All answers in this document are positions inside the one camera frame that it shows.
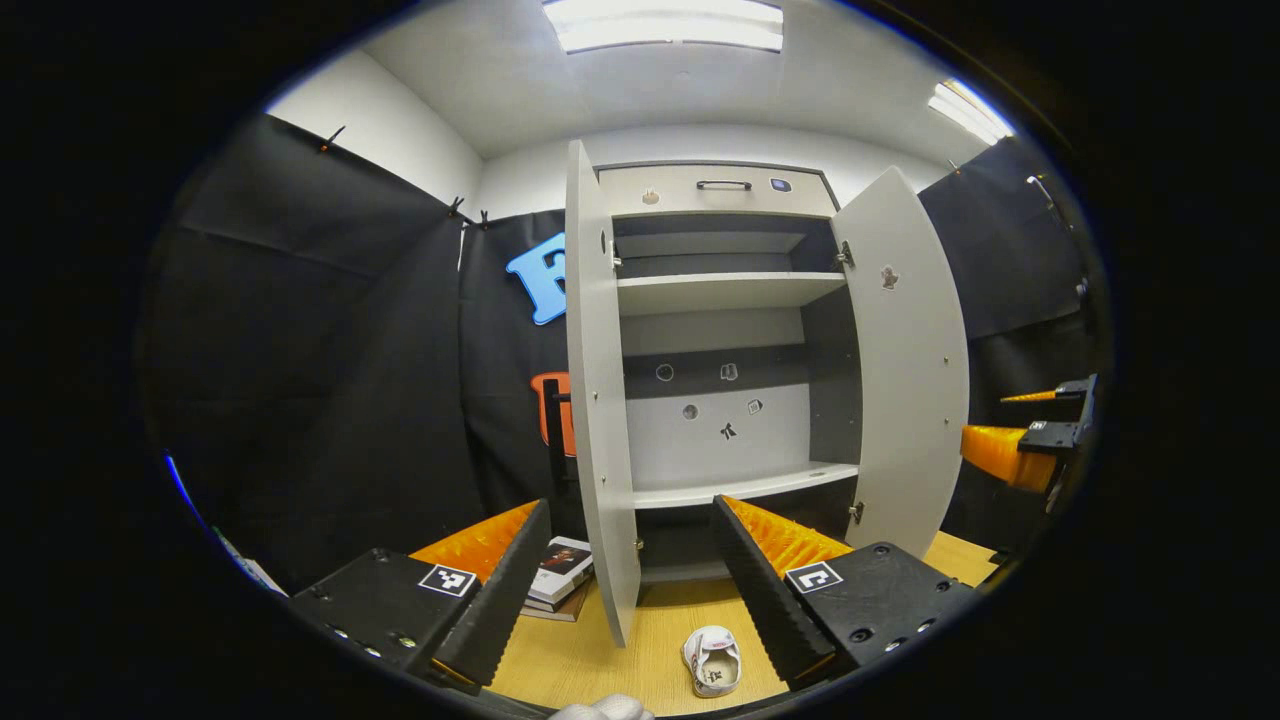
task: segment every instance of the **sticker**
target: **sticker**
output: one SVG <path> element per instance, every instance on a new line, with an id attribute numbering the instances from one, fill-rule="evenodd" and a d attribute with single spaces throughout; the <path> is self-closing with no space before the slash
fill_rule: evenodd
<path id="1" fill-rule="evenodd" d="M 467 589 L 471 588 L 471 583 L 475 580 L 475 573 L 436 565 L 435 568 L 431 568 L 431 571 L 428 573 L 425 578 L 419 580 L 417 587 L 443 592 L 444 594 L 452 594 L 453 597 L 462 597 L 467 593 Z"/>
<path id="2" fill-rule="evenodd" d="M 787 579 L 791 580 L 791 584 L 795 585 L 795 588 L 801 593 L 827 589 L 845 582 L 845 579 L 837 575 L 836 571 L 831 569 L 831 565 L 827 565 L 826 562 L 814 562 L 813 565 L 787 570 Z"/>
<path id="3" fill-rule="evenodd" d="M 897 284 L 897 281 L 902 279 L 902 275 L 896 274 L 890 265 L 884 265 L 881 268 L 881 279 L 883 281 L 881 286 L 884 290 L 893 290 L 893 286 Z"/>

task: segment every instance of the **blue letter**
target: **blue letter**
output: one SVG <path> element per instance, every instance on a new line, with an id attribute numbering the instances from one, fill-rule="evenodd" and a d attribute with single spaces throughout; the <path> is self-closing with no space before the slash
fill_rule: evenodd
<path id="1" fill-rule="evenodd" d="M 552 264 L 547 265 L 547 258 Z M 559 233 L 538 247 L 507 263 L 507 272 L 520 275 L 529 299 L 534 301 L 534 323 L 547 323 L 564 314 L 564 291 L 556 281 L 564 279 L 564 233 Z"/>

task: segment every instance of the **table surface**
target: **table surface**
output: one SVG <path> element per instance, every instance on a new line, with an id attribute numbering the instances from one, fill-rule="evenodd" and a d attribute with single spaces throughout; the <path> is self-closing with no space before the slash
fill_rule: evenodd
<path id="1" fill-rule="evenodd" d="M 937 570 L 977 585 L 996 569 L 992 551 L 938 533 L 924 556 Z M 680 655 L 703 625 L 724 625 L 742 653 L 742 680 L 718 698 L 694 694 Z M 590 705 L 611 693 L 639 698 L 655 715 L 732 707 L 787 691 L 764 653 L 733 582 L 672 583 L 644 588 L 626 648 L 614 647 L 599 588 L 591 583 L 577 623 L 520 616 L 490 691 L 545 707 Z"/>

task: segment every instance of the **door hinge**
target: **door hinge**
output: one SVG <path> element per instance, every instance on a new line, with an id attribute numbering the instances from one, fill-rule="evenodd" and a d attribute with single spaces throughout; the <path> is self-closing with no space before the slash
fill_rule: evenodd
<path id="1" fill-rule="evenodd" d="M 844 263 L 850 268 L 854 266 L 854 254 L 849 251 L 849 241 L 840 241 L 840 252 L 836 254 L 836 263 Z"/>

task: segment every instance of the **white glove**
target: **white glove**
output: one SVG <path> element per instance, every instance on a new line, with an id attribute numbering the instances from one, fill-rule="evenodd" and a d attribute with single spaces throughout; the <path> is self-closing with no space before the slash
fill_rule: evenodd
<path id="1" fill-rule="evenodd" d="M 613 693 L 595 701 L 590 707 L 567 705 L 547 720 L 653 720 L 653 712 L 628 694 Z"/>

